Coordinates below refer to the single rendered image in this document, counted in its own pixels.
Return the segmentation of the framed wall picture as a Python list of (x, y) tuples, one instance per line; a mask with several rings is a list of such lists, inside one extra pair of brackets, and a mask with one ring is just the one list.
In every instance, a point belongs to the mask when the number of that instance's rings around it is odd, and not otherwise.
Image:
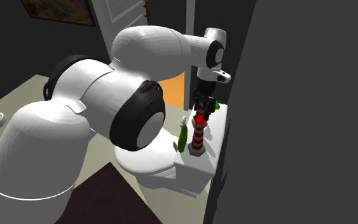
[(31, 18), (95, 26), (88, 0), (20, 0)]

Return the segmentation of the white panelled door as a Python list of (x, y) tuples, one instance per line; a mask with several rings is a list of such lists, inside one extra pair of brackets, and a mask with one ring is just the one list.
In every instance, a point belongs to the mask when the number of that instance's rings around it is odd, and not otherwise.
[(116, 35), (123, 29), (147, 25), (146, 0), (90, 0), (95, 10), (100, 31), (111, 57), (111, 47)]

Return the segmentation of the white toilet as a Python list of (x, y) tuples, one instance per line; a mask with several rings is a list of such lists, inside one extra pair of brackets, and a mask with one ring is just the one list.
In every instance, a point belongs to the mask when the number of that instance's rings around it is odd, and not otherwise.
[(228, 106), (209, 116), (203, 130), (205, 152), (199, 157), (174, 149), (178, 137), (161, 129), (156, 138), (145, 148), (131, 152), (115, 147), (114, 153), (120, 167), (135, 176), (137, 182), (150, 189), (166, 188), (191, 197), (201, 194), (215, 176), (223, 145)]

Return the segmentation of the green bottle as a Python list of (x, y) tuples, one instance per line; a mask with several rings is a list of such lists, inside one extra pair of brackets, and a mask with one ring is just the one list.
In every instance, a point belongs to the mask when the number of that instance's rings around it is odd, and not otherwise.
[(183, 116), (179, 126), (181, 128), (181, 131), (180, 131), (179, 139), (177, 142), (177, 150), (178, 150), (178, 152), (182, 153), (184, 151), (184, 148), (187, 143), (187, 138), (188, 138), (188, 128), (186, 125), (186, 116)]

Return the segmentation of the red white striped lighthouse figure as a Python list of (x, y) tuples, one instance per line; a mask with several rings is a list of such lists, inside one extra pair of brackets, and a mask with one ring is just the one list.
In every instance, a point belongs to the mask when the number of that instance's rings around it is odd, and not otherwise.
[(204, 118), (205, 108), (200, 106), (195, 115), (193, 116), (191, 123), (193, 126), (193, 137), (188, 144), (189, 154), (192, 156), (200, 157), (205, 153), (205, 146), (203, 145), (204, 129), (208, 125), (207, 119)]

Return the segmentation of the dark red rug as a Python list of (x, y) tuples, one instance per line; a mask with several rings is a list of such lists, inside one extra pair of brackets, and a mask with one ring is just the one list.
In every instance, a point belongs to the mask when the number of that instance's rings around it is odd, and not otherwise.
[(55, 224), (163, 223), (109, 162), (73, 190)]

